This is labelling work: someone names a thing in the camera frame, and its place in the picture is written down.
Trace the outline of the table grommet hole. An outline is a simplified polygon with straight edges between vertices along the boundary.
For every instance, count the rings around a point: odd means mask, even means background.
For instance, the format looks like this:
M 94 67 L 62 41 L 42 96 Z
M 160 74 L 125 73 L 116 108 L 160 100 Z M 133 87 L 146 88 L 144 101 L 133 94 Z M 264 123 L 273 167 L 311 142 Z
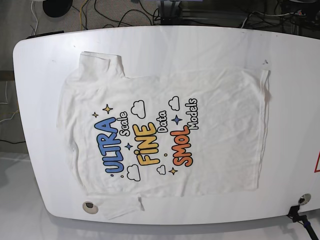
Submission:
M 299 200 L 298 200 L 298 205 L 299 206 L 304 206 L 306 204 L 308 204 L 311 200 L 311 194 L 310 193 L 305 193 L 304 195 L 302 195 Z
M 82 204 L 82 209 L 91 215 L 96 214 L 99 211 L 99 208 L 90 201 L 86 201 Z

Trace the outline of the black round stand base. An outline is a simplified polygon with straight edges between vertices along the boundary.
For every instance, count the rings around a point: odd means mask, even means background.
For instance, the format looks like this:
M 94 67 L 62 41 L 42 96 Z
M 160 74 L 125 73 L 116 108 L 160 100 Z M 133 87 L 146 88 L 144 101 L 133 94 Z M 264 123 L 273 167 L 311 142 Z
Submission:
M 44 0 L 42 8 L 47 16 L 60 18 L 70 10 L 72 4 L 73 0 Z

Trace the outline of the white printed T-shirt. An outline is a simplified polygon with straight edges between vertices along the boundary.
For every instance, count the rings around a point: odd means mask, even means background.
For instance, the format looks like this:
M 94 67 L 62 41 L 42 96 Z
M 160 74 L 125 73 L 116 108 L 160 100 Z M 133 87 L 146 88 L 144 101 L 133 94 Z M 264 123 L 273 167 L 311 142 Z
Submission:
M 57 114 L 82 205 L 115 219 L 144 199 L 256 190 L 269 75 L 231 66 L 129 78 L 120 56 L 82 52 Z

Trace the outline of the left table grommet hole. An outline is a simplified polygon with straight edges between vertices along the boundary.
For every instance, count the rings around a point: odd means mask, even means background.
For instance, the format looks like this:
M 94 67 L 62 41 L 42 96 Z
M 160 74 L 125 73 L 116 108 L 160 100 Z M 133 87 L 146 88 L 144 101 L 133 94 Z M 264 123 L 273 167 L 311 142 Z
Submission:
M 82 209 L 91 215 L 96 214 L 99 211 L 99 208 L 90 201 L 86 201 L 82 204 Z

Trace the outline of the red white warning sticker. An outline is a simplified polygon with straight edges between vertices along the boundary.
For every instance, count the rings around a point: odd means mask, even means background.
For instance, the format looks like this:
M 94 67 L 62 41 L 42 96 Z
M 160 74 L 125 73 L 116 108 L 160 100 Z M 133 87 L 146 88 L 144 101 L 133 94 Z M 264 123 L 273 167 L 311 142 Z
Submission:
M 314 173 L 319 173 L 320 172 L 320 152 L 317 157 Z

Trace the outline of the right table grommet hole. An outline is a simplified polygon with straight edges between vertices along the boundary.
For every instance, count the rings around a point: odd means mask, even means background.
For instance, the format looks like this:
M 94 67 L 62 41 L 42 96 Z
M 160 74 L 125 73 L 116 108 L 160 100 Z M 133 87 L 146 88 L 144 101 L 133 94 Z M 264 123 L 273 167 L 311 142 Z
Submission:
M 304 206 L 306 204 L 308 204 L 311 200 L 311 194 L 310 193 L 305 193 L 304 195 L 302 195 L 299 200 L 298 200 L 298 205 L 299 206 Z

